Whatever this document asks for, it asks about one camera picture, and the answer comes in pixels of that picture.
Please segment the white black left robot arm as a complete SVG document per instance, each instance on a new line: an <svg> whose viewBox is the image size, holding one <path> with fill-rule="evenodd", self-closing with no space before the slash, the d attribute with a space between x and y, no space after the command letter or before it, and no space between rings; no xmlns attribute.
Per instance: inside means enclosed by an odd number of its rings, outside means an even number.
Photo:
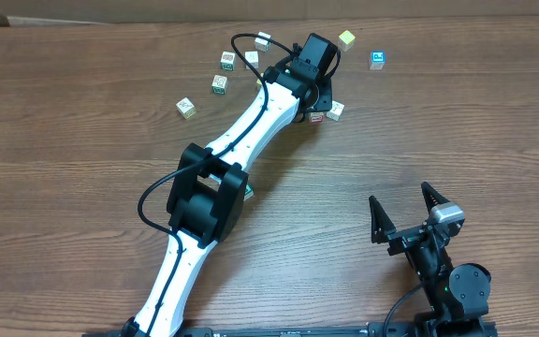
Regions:
<svg viewBox="0 0 539 337"><path fill-rule="evenodd" d="M168 195L168 247L153 288L138 313L122 327L123 336L174 336L205 260L238 222L250 195L248 171L269 142L298 115L332 107L330 64L296 57L268 67L251 105L218 139L201 147L191 143L176 171L148 187L138 200L164 183Z"/></svg>

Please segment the red K wooden block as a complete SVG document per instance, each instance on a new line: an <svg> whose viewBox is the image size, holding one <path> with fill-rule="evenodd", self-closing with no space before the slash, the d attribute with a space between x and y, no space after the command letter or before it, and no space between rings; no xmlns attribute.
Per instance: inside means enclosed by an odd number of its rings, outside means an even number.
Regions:
<svg viewBox="0 0 539 337"><path fill-rule="evenodd" d="M309 113L309 122L311 124L319 124L324 121L325 114L323 112L310 112Z"/></svg>

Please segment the green top wooden block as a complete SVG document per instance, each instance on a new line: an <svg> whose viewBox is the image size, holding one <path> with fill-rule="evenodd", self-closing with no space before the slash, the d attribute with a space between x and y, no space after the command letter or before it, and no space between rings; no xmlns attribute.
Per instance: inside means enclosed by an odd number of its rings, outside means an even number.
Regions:
<svg viewBox="0 0 539 337"><path fill-rule="evenodd" d="M254 194L255 193L254 193L253 188L249 184L247 184L246 188L245 188L244 199L247 200L249 198L252 198L254 196Z"/></svg>

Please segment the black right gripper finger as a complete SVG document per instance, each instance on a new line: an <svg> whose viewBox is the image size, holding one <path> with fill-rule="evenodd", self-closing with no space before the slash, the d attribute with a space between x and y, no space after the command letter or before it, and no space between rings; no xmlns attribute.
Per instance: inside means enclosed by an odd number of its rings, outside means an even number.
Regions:
<svg viewBox="0 0 539 337"><path fill-rule="evenodd" d="M396 232L395 225L375 196L369 197L369 205L371 212L371 242L388 242L388 237Z"/></svg>
<svg viewBox="0 0 539 337"><path fill-rule="evenodd" d="M421 191L428 212L432 212L435 208L449 203L449 200L434 189L428 182L421 184Z"/></svg>

